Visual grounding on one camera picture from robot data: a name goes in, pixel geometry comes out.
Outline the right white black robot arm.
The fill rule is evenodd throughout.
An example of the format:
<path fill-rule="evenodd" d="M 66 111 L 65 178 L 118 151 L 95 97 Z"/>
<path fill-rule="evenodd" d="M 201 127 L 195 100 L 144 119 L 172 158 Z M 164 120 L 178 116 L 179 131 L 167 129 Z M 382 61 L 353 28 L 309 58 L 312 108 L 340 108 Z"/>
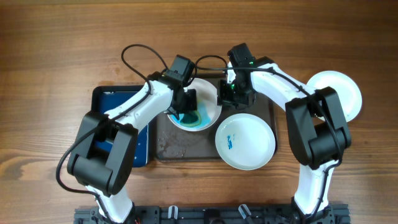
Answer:
<path fill-rule="evenodd" d="M 339 96 L 332 87 L 306 86 L 281 71 L 268 57 L 256 59 L 245 43 L 232 47 L 222 71 L 218 104 L 247 108 L 260 93 L 277 103 L 287 120 L 289 144 L 300 163 L 298 189 L 292 197 L 291 222 L 311 223 L 330 211 L 330 179 L 351 145 Z"/>

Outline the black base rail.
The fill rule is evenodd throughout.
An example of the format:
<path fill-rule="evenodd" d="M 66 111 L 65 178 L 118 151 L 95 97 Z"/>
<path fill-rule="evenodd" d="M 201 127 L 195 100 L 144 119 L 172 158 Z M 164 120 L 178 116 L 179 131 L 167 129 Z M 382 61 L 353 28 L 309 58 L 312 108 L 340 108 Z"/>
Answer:
<path fill-rule="evenodd" d="M 177 207 L 161 208 L 159 206 L 137 206 L 134 214 L 136 223 L 298 223 L 290 222 L 292 218 L 290 204 L 273 204 L 263 207 Z M 108 223 L 98 207 L 79 208 L 75 210 L 73 223 Z M 311 223 L 351 223 L 347 204 L 330 205 L 326 215 Z"/>

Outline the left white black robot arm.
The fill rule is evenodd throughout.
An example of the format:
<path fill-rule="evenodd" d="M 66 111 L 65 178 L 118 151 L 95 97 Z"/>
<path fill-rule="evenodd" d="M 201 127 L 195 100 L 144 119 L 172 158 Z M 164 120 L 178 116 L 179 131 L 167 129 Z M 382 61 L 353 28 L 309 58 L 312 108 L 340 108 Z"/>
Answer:
<path fill-rule="evenodd" d="M 160 113 L 178 116 L 196 110 L 196 93 L 186 90 L 196 65 L 178 55 L 171 67 L 146 77 L 132 98 L 105 112 L 84 115 L 75 142 L 60 162 L 81 192 L 94 196 L 106 223 L 134 223 L 134 204 L 125 184 L 132 170 L 139 133 Z"/>

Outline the dark brown serving tray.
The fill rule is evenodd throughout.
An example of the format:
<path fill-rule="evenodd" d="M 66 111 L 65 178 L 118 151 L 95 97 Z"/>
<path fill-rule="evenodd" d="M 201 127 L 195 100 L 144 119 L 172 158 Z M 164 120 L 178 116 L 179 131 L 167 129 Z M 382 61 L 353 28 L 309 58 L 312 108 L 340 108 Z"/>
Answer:
<path fill-rule="evenodd" d="M 216 130 L 222 121 L 238 113 L 259 117 L 276 132 L 274 104 L 268 97 L 257 94 L 254 104 L 245 110 L 222 108 L 215 124 L 203 131 L 189 132 L 179 129 L 166 114 L 159 114 L 149 123 L 149 155 L 161 162 L 217 160 L 220 156 L 215 146 Z"/>

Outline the white plate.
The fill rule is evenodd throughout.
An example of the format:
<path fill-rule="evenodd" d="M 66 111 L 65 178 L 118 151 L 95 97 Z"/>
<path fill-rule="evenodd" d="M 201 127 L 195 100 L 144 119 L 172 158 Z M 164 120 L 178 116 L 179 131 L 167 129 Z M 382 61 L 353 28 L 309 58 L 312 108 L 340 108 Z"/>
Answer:
<path fill-rule="evenodd" d="M 307 82 L 307 86 L 316 89 L 332 87 L 338 94 L 344 116 L 347 122 L 359 115 L 363 99 L 357 84 L 347 75 L 341 72 L 327 70 L 315 74 Z"/>
<path fill-rule="evenodd" d="M 215 146 L 222 160 L 231 167 L 256 170 L 272 159 L 277 144 L 273 131 L 263 119 L 239 113 L 219 125 Z"/>
<path fill-rule="evenodd" d="M 196 127 L 188 128 L 180 124 L 180 119 L 183 114 L 179 114 L 180 119 L 177 119 L 174 115 L 169 114 L 168 119 L 178 128 L 185 131 L 202 131 L 209 128 L 219 118 L 221 114 L 222 106 L 217 105 L 217 89 L 208 80 L 196 78 L 187 87 L 185 91 L 189 89 L 195 89 L 197 92 L 197 110 L 201 115 L 201 124 Z"/>

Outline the green yellow sponge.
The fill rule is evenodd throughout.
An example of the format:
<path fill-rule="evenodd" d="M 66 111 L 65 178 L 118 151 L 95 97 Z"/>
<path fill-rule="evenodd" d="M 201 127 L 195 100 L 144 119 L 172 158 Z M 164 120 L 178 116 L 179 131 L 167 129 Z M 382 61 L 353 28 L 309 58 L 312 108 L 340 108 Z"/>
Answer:
<path fill-rule="evenodd" d="M 189 111 L 182 115 L 180 124 L 188 128 L 199 126 L 201 124 L 201 115 L 198 111 Z"/>

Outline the blue water tray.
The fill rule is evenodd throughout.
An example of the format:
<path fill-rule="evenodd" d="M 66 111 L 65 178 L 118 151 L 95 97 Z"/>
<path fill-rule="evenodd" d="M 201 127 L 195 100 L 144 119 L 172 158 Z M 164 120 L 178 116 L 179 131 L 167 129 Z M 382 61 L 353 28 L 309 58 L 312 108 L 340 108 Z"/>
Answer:
<path fill-rule="evenodd" d="M 98 86 L 93 90 L 91 109 L 105 113 L 134 96 L 142 85 Z M 133 168 L 144 167 L 149 161 L 149 130 L 146 126 L 137 137 Z"/>

